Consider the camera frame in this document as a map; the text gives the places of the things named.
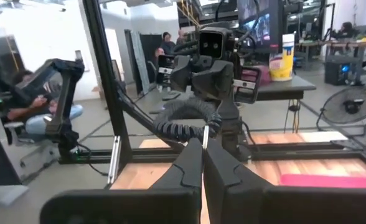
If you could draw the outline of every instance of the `fan guard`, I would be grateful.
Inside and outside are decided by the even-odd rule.
[[[366,118],[366,88],[350,87],[332,95],[321,109],[326,121],[349,124]]]

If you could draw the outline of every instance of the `yellow container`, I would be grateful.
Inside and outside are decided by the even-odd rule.
[[[270,78],[275,82],[290,81],[293,79],[295,35],[283,35],[283,53],[270,54]]]

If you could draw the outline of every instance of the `pink cloth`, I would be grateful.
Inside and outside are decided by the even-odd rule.
[[[280,185],[295,187],[337,187],[366,189],[366,177],[284,174],[280,177]]]
[[[253,67],[254,68],[259,68],[261,70],[261,77],[260,77],[260,85],[261,86],[271,83],[271,78],[270,78],[270,74],[269,74],[269,67],[267,67],[266,65],[255,65]],[[256,78],[256,72],[255,71],[244,70],[244,68],[243,68],[243,73],[242,73],[242,76],[241,76],[242,80],[255,82],[255,78]]]

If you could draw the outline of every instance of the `metal bracket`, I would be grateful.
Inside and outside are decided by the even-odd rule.
[[[352,140],[332,140],[330,142],[331,142],[331,144],[342,146],[344,148],[344,150],[348,150],[348,149],[358,150],[358,151],[363,150],[363,147],[359,146],[356,142],[354,142]]]
[[[243,80],[233,80],[233,86],[234,87],[240,87],[240,88],[246,88],[249,90],[254,90],[256,87],[255,82],[249,82],[249,81],[243,81]]]
[[[121,136],[114,136],[113,149],[111,152],[110,169],[108,171],[107,184],[114,184],[118,177],[118,165],[120,163]]]

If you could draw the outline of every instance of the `white wall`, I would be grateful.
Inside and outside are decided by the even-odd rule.
[[[107,9],[101,10],[101,15],[105,28],[115,30],[118,39],[121,63],[124,70],[124,79],[126,83],[132,83],[134,82],[133,73],[124,32],[126,29],[132,30],[130,10],[123,1],[109,2],[107,3]]]
[[[327,0],[327,4],[335,3],[333,29],[339,30],[344,22],[351,22],[357,26],[366,25],[366,0]],[[332,19],[332,6],[326,8],[324,14],[323,36],[330,28]]]
[[[144,4],[130,8],[132,28],[142,34],[162,34],[168,32],[172,41],[178,38],[179,17],[177,5],[159,7],[156,4]]]
[[[5,9],[0,14],[0,27],[15,37],[24,66],[36,70],[49,58],[75,60],[81,50],[88,69],[77,83],[74,100],[98,98],[90,90],[96,85],[95,69],[77,4],[65,12],[30,7],[25,10]]]

